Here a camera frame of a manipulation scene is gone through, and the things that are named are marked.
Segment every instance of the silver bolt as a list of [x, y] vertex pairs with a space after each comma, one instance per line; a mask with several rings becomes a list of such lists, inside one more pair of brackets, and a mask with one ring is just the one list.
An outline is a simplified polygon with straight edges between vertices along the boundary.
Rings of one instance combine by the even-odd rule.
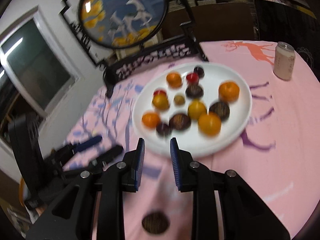
[[127, 164], [125, 164], [124, 162], [119, 162], [119, 163], [117, 163], [117, 168], [119, 168], [119, 169], [123, 169], [123, 168], [125, 168], [127, 166]]
[[90, 176], [90, 172], [89, 171], [83, 171], [80, 173], [81, 178], [85, 179], [87, 177]]
[[227, 175], [233, 178], [237, 175], [237, 173], [234, 170], [227, 170]]
[[94, 160], [92, 161], [92, 165], [93, 165], [93, 166], [97, 166], [97, 164], [98, 164], [97, 159], [94, 159]]
[[200, 166], [199, 162], [191, 162], [190, 167], [191, 168], [198, 168]]

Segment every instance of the window frame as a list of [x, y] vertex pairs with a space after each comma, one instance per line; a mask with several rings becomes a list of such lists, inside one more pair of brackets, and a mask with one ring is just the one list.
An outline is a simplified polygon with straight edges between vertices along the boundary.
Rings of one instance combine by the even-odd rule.
[[[28, 21], [33, 20], [36, 24], [36, 27], [55, 55], [59, 60], [61, 65], [69, 73], [70, 78], [68, 81], [59, 89], [59, 91], [52, 98], [50, 103], [46, 106], [45, 109], [42, 109], [41, 106], [33, 99], [33, 97], [27, 92], [23, 84], [15, 75], [12, 70], [9, 62], [7, 61], [4, 52], [1, 46], [23, 25]], [[21, 16], [18, 20], [12, 23], [1, 35], [0, 35], [0, 61], [6, 71], [11, 82], [15, 85], [16, 89], [23, 96], [23, 98], [32, 106], [32, 108], [43, 118], [46, 118], [61, 101], [61, 99], [67, 94], [68, 90], [82, 77], [80, 71], [74, 66], [68, 55], [62, 49], [61, 45], [58, 43], [56, 37], [53, 35], [51, 29], [46, 23], [44, 17], [42, 16], [38, 7], [35, 7], [28, 11], [26, 14]]]

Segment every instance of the orange fruit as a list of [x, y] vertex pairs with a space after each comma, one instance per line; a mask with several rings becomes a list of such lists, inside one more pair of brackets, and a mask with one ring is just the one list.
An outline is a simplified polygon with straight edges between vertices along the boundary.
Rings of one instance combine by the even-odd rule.
[[199, 130], [208, 136], [215, 136], [221, 130], [221, 120], [215, 113], [202, 114], [198, 119]]
[[199, 100], [193, 100], [188, 107], [188, 116], [193, 120], [198, 120], [202, 114], [207, 113], [204, 103]]
[[182, 85], [182, 78], [178, 72], [170, 72], [166, 80], [171, 88], [179, 88]]
[[160, 116], [155, 112], [147, 112], [142, 116], [142, 123], [151, 129], [155, 129], [156, 126], [161, 123]]
[[155, 95], [153, 97], [152, 104], [156, 109], [160, 111], [164, 111], [169, 108], [169, 101], [167, 99], [167, 96], [164, 94]]
[[239, 98], [240, 88], [232, 82], [225, 82], [219, 86], [219, 98], [224, 102], [234, 102]]

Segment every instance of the beverage can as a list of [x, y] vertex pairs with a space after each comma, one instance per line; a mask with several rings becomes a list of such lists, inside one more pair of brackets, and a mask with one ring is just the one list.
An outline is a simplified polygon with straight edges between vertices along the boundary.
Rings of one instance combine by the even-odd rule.
[[295, 59], [296, 54], [294, 48], [285, 42], [278, 42], [273, 73], [278, 78], [286, 81], [290, 80], [292, 78]]

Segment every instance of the pink cloth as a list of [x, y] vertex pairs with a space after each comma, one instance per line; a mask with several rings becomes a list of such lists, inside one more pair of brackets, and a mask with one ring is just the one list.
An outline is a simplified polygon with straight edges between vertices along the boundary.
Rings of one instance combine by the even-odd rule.
[[[320, 84], [298, 54], [292, 80], [278, 79], [272, 72], [275, 43], [219, 41], [201, 45], [210, 62], [224, 64], [242, 75], [251, 87], [253, 107], [239, 139], [199, 161], [214, 171], [237, 171], [293, 238], [320, 198], [316, 181], [320, 170]], [[125, 151], [135, 149], [138, 137], [133, 132], [131, 112], [137, 95], [149, 80], [185, 62], [199, 59], [160, 64], [137, 74], [118, 84], [111, 100], [105, 99], [106, 89], [102, 87], [67, 141], [83, 141], [95, 134], [101, 134], [103, 141], [98, 147], [78, 153], [65, 169], [87, 165], [115, 143], [123, 145]], [[141, 226], [143, 217], [153, 210], [163, 211], [171, 222], [160, 236], [148, 234]], [[178, 192], [171, 160], [146, 150], [139, 191], [124, 194], [126, 239], [189, 240], [191, 215], [192, 194]]]

